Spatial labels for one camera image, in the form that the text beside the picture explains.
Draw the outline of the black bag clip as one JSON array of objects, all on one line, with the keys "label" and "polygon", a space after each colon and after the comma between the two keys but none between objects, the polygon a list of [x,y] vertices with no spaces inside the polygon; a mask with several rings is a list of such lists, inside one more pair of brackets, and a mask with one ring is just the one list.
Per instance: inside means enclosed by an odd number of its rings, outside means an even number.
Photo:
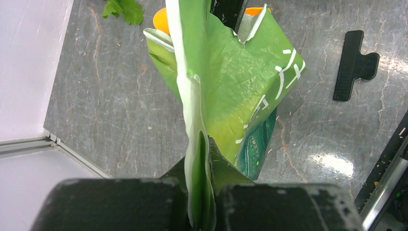
[{"label": "black bag clip", "polygon": [[358,79],[371,81],[377,75],[380,55],[376,52],[360,52],[364,32],[348,31],[345,34],[333,100],[347,102],[351,99],[354,82]]}]

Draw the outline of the orange plastic scoop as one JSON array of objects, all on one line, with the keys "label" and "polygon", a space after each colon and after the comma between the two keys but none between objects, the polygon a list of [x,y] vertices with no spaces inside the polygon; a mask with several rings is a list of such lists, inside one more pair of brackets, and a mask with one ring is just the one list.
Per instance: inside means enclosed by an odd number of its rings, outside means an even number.
[{"label": "orange plastic scoop", "polygon": [[[262,7],[249,7],[245,9],[244,16],[255,16],[262,11]],[[170,35],[166,7],[157,11],[153,17],[153,25],[156,29]]]}]

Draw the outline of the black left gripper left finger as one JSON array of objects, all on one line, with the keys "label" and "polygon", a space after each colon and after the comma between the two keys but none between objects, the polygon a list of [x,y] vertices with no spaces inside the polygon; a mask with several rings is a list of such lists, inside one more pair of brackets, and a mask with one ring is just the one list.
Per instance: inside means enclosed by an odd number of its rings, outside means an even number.
[{"label": "black left gripper left finger", "polygon": [[184,160],[159,178],[67,179],[46,197],[34,231],[188,231]]}]

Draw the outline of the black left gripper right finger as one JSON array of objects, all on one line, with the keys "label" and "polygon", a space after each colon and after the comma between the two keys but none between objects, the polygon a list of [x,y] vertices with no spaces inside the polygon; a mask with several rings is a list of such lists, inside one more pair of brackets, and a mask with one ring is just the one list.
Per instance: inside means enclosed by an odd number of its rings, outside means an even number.
[{"label": "black left gripper right finger", "polygon": [[209,139],[217,231],[361,231],[348,192],[326,183],[255,183]]}]

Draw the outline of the green litter bag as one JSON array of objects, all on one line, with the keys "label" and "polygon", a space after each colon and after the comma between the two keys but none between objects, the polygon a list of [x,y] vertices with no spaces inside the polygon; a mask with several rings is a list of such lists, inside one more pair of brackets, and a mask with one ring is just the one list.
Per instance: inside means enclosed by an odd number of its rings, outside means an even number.
[{"label": "green litter bag", "polygon": [[270,6],[240,8],[237,29],[214,12],[212,0],[168,0],[169,32],[146,28],[148,53],[181,101],[188,147],[184,177],[193,230],[216,224],[210,140],[227,163],[258,178],[276,110],[306,69]]}]

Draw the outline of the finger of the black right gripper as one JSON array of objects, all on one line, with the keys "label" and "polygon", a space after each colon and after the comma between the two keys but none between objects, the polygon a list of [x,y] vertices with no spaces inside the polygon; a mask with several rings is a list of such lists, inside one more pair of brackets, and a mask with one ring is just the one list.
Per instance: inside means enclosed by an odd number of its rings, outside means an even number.
[{"label": "finger of the black right gripper", "polygon": [[212,0],[210,12],[223,25],[238,32],[248,0]]}]

